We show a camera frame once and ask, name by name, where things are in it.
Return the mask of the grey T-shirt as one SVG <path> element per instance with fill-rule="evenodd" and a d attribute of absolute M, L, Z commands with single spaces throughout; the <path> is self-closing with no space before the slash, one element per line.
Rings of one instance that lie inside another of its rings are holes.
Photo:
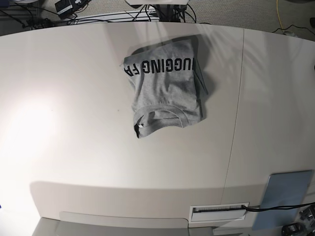
<path fill-rule="evenodd" d="M 121 68 L 134 91 L 131 107 L 137 138 L 202 121 L 200 90 L 208 91 L 190 39 L 130 55 Z"/>

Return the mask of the black labelled power box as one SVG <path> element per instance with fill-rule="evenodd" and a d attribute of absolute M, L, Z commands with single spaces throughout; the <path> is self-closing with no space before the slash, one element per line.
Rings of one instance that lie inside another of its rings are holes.
<path fill-rule="evenodd" d="M 73 6 L 70 0 L 59 0 L 55 3 L 57 15 L 61 20 L 64 20 L 72 11 Z"/>

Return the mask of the blue-grey flat panel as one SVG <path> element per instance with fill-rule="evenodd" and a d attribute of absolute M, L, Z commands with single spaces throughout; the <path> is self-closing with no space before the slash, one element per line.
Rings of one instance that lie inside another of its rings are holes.
<path fill-rule="evenodd" d="M 260 208 L 301 204 L 312 176 L 312 170 L 270 175 Z M 290 224 L 296 214 L 297 209 L 260 212 L 256 216 L 252 230 L 266 230 Z"/>

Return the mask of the black device bottom right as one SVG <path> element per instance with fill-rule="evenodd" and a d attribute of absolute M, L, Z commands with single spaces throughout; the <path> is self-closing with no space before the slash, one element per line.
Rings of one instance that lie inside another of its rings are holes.
<path fill-rule="evenodd" d="M 305 226 L 302 223 L 292 223 L 285 225 L 281 229 L 281 236 L 298 236 L 305 231 Z"/>

